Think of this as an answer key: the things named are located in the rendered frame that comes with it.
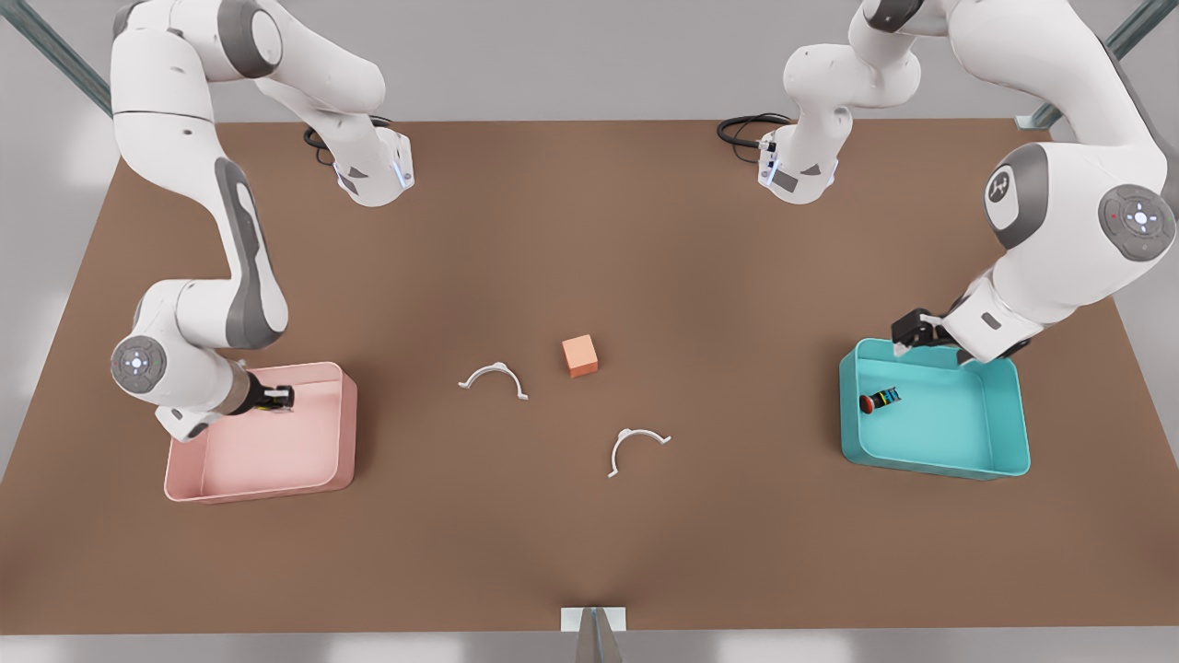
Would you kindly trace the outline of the pink storage box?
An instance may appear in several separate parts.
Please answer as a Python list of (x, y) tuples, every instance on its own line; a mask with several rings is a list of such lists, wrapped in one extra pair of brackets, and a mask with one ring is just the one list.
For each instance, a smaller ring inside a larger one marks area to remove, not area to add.
[(353, 378), (332, 362), (266, 366), (253, 374), (265, 385), (292, 386), (292, 411), (223, 418), (193, 441), (171, 441), (164, 492), (172, 501), (243, 501), (350, 485), (356, 454)]

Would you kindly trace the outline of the blue storage box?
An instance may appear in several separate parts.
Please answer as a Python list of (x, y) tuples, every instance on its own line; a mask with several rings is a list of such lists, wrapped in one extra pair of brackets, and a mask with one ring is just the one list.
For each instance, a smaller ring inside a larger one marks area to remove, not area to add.
[[(960, 365), (951, 344), (895, 355), (862, 339), (838, 366), (841, 449), (880, 470), (994, 480), (1030, 467), (1017, 366), (1009, 357)], [(901, 400), (863, 414), (858, 396), (896, 388)]]

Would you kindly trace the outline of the white curved clip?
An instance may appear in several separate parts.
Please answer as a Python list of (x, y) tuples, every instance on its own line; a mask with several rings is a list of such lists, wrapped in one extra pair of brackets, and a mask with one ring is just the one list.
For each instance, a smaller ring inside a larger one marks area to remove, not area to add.
[(521, 381), (519, 381), (518, 374), (515, 374), (513, 369), (509, 368), (509, 366), (505, 365), (505, 362), (494, 362), (494, 365), (480, 366), (479, 369), (469, 374), (469, 378), (466, 378), (465, 381), (460, 381), (457, 386), (460, 388), (463, 388), (465, 390), (470, 390), (470, 387), (474, 386), (474, 383), (479, 380), (479, 378), (483, 378), (485, 375), (490, 373), (508, 375), (509, 378), (512, 378), (512, 381), (515, 386), (515, 396), (518, 396), (518, 399), (522, 401), (528, 401), (531, 399), (531, 395), (528, 395), (526, 390), (523, 390), (523, 386)]
[(623, 442), (627, 439), (631, 439), (631, 436), (648, 436), (648, 439), (653, 439), (660, 445), (666, 445), (672, 440), (672, 436), (661, 436), (661, 434), (658, 434), (648, 429), (624, 428), (618, 434), (615, 434), (615, 442), (613, 444), (613, 448), (611, 449), (611, 457), (610, 457), (611, 470), (608, 473), (608, 478), (613, 478), (615, 477), (615, 474), (619, 473), (619, 462), (618, 462), (619, 449), (623, 447)]

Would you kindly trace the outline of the orange cube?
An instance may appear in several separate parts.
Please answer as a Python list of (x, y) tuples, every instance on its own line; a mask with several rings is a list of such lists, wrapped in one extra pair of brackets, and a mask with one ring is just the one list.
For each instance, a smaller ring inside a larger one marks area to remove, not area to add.
[(571, 378), (582, 378), (599, 369), (599, 357), (590, 334), (564, 340), (564, 357)]

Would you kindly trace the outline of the silver frame post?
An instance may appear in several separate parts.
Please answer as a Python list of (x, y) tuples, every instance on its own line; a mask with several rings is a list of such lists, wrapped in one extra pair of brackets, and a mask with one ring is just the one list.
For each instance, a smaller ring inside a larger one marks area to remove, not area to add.
[[(1124, 18), (1124, 22), (1104, 38), (1104, 46), (1108, 47), (1117, 59), (1124, 59), (1178, 7), (1179, 0), (1138, 1), (1137, 8)], [(1048, 131), (1062, 118), (1063, 114), (1056, 105), (1045, 101), (1035, 113), (1016, 116), (1014, 122), (1021, 131)]]
[(561, 631), (577, 631), (574, 663), (624, 663), (615, 631), (626, 631), (625, 608), (564, 608)]
[(67, 76), (77, 88), (94, 101), (107, 117), (113, 117), (111, 90), (103, 76), (86, 63), (83, 55), (64, 40), (55, 29), (41, 17), (27, 0), (0, 0), (0, 17), (4, 17), (17, 33), (41, 52), (54, 64), (55, 68)]

